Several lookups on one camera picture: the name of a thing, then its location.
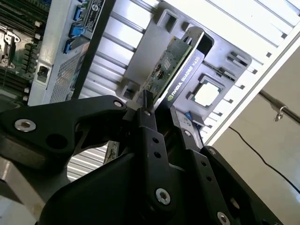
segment usb port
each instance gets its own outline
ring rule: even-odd
[[[83,27],[80,23],[73,23],[71,26],[71,30],[69,32],[69,37],[73,38],[73,37],[78,37],[82,34],[85,34],[86,32],[86,28]]]
[[[83,7],[83,6],[77,6],[73,20],[75,20],[75,21],[81,21],[82,20],[81,16],[82,16],[84,10],[85,10],[85,7]]]
[[[72,50],[72,43],[75,41],[75,39],[71,38],[66,42],[64,53],[68,54]]]

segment nvidia logo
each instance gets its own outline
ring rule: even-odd
[[[174,96],[173,96],[173,95],[169,95],[169,97],[168,97],[168,101],[171,101],[173,98],[174,98]]]

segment cable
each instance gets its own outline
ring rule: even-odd
[[[197,127],[197,130],[198,130],[198,134],[199,134],[199,138],[200,138],[201,144],[204,147],[205,145],[204,145],[204,142],[203,142],[201,134],[200,134],[200,128],[201,128],[201,126],[199,124],[197,124],[196,127]]]
[[[264,159],[263,157],[243,138],[243,136],[237,131],[235,130],[234,128],[232,127],[229,127],[232,131],[234,131],[235,133],[237,133],[240,138],[242,139],[242,141],[250,148],[252,149],[257,155],[259,158],[261,158],[261,160],[263,161],[263,163],[265,163],[266,166],[268,166],[269,168],[271,168],[272,170],[274,170],[276,173],[278,173],[283,179],[286,180],[286,182],[288,182],[297,192],[298,194],[300,194],[300,190],[292,183],[290,182],[289,179],[287,179],[281,172],[279,172],[277,169],[275,169],[273,166],[271,166],[270,164],[268,164]]]

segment bolt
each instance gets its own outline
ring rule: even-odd
[[[144,110],[144,113],[147,115],[147,116],[151,116],[151,113],[147,110]]]
[[[28,119],[20,119],[15,122],[15,128],[22,132],[30,132],[37,128],[36,124]]]
[[[191,133],[188,132],[187,130],[185,130],[184,133],[185,133],[188,137],[191,137],[191,136],[192,136]]]
[[[155,194],[156,194],[157,200],[160,203],[162,203],[164,205],[170,204],[171,197],[170,197],[169,193],[166,190],[164,190],[163,188],[158,188],[156,190]]]
[[[114,101],[113,102],[116,106],[118,106],[118,107],[122,107],[123,106],[123,104],[121,103],[121,102],[119,102],[119,101]]]
[[[230,221],[224,213],[218,212],[217,218],[219,219],[219,221],[222,225],[230,225]]]
[[[215,150],[213,150],[212,148],[209,148],[208,150],[210,151],[211,154],[216,155]]]

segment white wall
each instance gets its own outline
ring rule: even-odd
[[[300,115],[300,49],[264,87]],[[300,126],[276,112],[260,96],[246,107],[231,127],[238,130],[262,157],[300,189]],[[300,224],[300,195],[232,130],[227,129],[214,147],[285,225]]]
[[[34,225],[33,216],[21,204],[0,196],[0,225]]]

